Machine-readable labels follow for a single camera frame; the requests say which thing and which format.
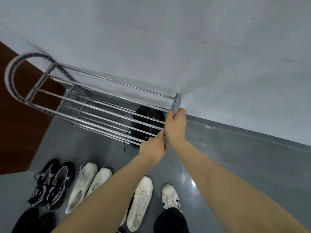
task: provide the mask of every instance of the black pants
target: black pants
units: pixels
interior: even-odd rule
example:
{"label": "black pants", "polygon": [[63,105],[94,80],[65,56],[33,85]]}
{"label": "black pants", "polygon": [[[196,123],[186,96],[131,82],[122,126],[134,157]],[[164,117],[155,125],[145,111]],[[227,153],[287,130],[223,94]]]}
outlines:
{"label": "black pants", "polygon": [[189,233],[187,221],[177,208],[164,210],[153,225],[153,233]]}

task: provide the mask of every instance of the wooden panel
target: wooden panel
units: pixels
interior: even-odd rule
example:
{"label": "wooden panel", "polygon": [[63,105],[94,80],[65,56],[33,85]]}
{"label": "wooden panel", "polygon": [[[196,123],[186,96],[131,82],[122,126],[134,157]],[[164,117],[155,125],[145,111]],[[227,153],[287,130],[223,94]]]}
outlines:
{"label": "wooden panel", "polygon": [[[4,84],[4,71],[17,54],[0,42],[0,174],[26,171],[41,140],[49,127],[52,116],[15,100]],[[18,67],[14,78],[18,93],[25,97],[43,72],[29,62]],[[42,86],[44,90],[63,95],[65,88],[53,79]],[[40,105],[56,109],[60,99],[40,95],[34,98]]]}

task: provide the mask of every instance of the person's right hand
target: person's right hand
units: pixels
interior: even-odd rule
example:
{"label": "person's right hand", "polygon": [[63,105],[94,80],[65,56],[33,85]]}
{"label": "person's right hand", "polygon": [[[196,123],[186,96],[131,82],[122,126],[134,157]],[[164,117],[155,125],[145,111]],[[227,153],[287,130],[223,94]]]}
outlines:
{"label": "person's right hand", "polygon": [[186,125],[187,119],[185,109],[180,108],[175,117],[173,110],[167,113],[164,130],[172,146],[185,140]]}

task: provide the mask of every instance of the black shoe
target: black shoe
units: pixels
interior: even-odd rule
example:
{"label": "black shoe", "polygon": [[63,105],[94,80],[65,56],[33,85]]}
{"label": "black shoe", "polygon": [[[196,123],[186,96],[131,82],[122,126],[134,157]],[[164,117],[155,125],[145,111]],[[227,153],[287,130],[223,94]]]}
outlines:
{"label": "black shoe", "polygon": [[[136,110],[136,113],[137,114],[141,114],[141,115],[146,116],[146,117],[151,117],[152,110],[149,107],[142,105],[142,106],[140,106]],[[133,119],[136,119],[136,120],[144,122],[144,123],[149,123],[149,119],[140,117],[138,115],[134,115]],[[149,127],[148,126],[145,126],[145,125],[142,125],[142,124],[139,124],[139,123],[136,123],[136,122],[132,122],[132,127],[140,129],[140,130],[143,130],[143,131],[146,131],[146,132],[149,132]],[[134,129],[131,129],[131,136],[135,137],[135,138],[138,138],[138,139],[141,139],[141,140],[144,140],[144,141],[148,141],[148,139],[150,137],[150,135],[145,134],[143,132],[139,132],[139,131],[134,130]]]}
{"label": "black shoe", "polygon": [[38,224],[39,209],[30,208],[26,210],[18,219],[15,224],[12,233],[32,233]]}
{"label": "black shoe", "polygon": [[30,206],[44,206],[45,197],[54,180],[54,176],[60,168],[60,161],[58,159],[51,159],[42,169],[41,172],[35,174],[37,186],[32,192],[31,198],[27,201]]}
{"label": "black shoe", "polygon": [[48,212],[39,218],[35,233],[51,233],[55,227],[55,214],[53,212]]}
{"label": "black shoe", "polygon": [[46,196],[47,209],[59,208],[65,199],[66,189],[73,183],[76,169],[72,162],[64,162],[55,175],[55,179]]}
{"label": "black shoe", "polygon": [[[155,110],[152,113],[151,118],[159,120],[159,121],[162,121],[162,122],[165,122],[165,115],[160,110]],[[164,124],[163,123],[159,123],[159,122],[156,122],[156,121],[153,121],[153,120],[149,120],[148,123],[151,124],[151,125],[157,126],[157,127],[164,128]],[[148,132],[150,132],[150,133],[152,133],[154,135],[157,135],[161,131],[161,130],[158,130],[158,129],[152,128],[152,127],[148,127],[148,129],[149,129]]]}

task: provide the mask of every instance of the white wall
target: white wall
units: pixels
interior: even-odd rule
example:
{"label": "white wall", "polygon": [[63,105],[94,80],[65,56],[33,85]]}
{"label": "white wall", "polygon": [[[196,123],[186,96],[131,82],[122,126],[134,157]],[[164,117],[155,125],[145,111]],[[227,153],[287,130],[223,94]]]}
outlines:
{"label": "white wall", "polygon": [[180,92],[193,116],[311,145],[310,10],[311,0],[1,0],[0,22],[59,62]]}

